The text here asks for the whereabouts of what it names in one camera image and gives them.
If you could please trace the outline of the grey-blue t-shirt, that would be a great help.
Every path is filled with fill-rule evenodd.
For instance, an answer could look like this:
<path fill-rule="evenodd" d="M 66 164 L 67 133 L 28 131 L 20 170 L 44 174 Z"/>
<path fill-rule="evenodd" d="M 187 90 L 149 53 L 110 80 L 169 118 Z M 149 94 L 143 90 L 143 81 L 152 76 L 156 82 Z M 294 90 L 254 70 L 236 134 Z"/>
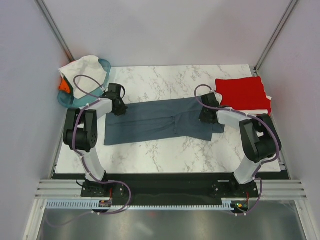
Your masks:
<path fill-rule="evenodd" d="M 178 137 L 211 141 L 225 126 L 199 120 L 202 106 L 194 97 L 130 103 L 124 115 L 108 113 L 104 145 L 147 142 Z"/>

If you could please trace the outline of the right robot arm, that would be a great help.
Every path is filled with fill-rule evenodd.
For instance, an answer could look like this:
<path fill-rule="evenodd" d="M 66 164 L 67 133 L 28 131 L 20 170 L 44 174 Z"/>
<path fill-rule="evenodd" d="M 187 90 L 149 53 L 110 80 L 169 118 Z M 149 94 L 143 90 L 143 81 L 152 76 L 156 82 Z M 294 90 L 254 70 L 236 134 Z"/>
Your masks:
<path fill-rule="evenodd" d="M 247 191 L 248 183 L 266 163 L 276 161 L 282 143 L 271 117 L 267 114 L 247 114 L 231 107 L 221 107 L 214 93 L 195 98 L 203 110 L 209 110 L 211 121 L 232 127 L 240 132 L 244 158 L 234 171 L 235 181 L 229 184 L 229 191 L 235 197 Z"/>

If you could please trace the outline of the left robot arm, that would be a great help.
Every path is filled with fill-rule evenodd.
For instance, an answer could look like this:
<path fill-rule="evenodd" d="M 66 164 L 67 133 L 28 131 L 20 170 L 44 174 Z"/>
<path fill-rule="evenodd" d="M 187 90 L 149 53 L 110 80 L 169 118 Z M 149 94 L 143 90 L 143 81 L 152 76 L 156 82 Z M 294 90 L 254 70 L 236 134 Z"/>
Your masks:
<path fill-rule="evenodd" d="M 92 191 L 99 197 L 109 193 L 110 185 L 105 178 L 106 171 L 101 165 L 96 150 L 99 136 L 98 119 L 109 113 L 115 116 L 124 115 L 128 109 L 123 101 L 125 94 L 126 90 L 122 85 L 111 83 L 108 85 L 107 92 L 94 102 L 82 108 L 67 110 L 63 143 L 79 157 L 85 170 L 85 178 L 91 182 L 95 181 Z"/>

